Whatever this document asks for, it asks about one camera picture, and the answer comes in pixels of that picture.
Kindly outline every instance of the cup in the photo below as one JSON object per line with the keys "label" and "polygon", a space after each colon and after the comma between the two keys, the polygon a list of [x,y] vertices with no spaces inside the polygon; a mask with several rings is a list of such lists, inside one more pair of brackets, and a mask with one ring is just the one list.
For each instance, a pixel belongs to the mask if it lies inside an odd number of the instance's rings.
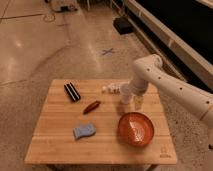
{"label": "cup", "polygon": [[119,87],[120,91],[120,98],[121,98],[121,103],[122,104],[129,104],[131,99],[132,99],[132,93],[129,89],[129,84],[121,84]]}

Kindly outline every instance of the blue sponge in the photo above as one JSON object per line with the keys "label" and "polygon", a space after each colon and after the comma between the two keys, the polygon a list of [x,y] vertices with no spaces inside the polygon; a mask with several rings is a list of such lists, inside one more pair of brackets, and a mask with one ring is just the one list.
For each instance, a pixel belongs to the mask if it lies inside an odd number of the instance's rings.
{"label": "blue sponge", "polygon": [[82,126],[78,126],[73,130],[74,137],[76,140],[82,137],[90,137],[96,133],[95,127],[93,124],[86,124]]}

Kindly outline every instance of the bowl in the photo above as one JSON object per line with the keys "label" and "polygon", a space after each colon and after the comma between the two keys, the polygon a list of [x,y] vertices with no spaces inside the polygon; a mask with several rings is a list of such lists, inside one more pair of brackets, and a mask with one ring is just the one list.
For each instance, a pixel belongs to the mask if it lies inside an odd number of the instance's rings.
{"label": "bowl", "polygon": [[144,114],[130,112],[119,120],[118,135],[130,145],[144,147],[154,136],[154,126]]}

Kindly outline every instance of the table top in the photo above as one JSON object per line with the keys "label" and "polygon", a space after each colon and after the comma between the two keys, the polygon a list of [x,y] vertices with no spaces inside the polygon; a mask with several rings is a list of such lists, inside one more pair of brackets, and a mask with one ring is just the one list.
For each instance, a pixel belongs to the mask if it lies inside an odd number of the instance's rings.
{"label": "table top", "polygon": [[[141,109],[134,101],[120,103],[119,94],[102,93],[102,86],[127,80],[53,80],[37,122],[26,158],[28,164],[175,164],[177,157],[157,89],[149,85]],[[72,103],[64,84],[72,82],[81,100]],[[88,104],[100,106],[83,115]],[[117,136],[125,112],[144,113],[153,122],[155,135],[144,148],[126,144]],[[76,126],[92,123],[96,134],[75,140]]]}

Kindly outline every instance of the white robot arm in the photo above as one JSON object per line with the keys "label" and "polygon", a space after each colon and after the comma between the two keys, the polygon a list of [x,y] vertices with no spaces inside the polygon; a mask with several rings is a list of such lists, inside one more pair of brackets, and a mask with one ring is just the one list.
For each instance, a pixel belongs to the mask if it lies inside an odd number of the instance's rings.
{"label": "white robot arm", "polygon": [[[213,94],[166,74],[161,70],[162,65],[162,59],[155,54],[136,60],[130,90],[133,94],[142,95],[147,90],[148,82],[154,84],[211,129],[210,144],[213,144]],[[204,170],[212,169],[212,165],[213,151],[209,150]]]}

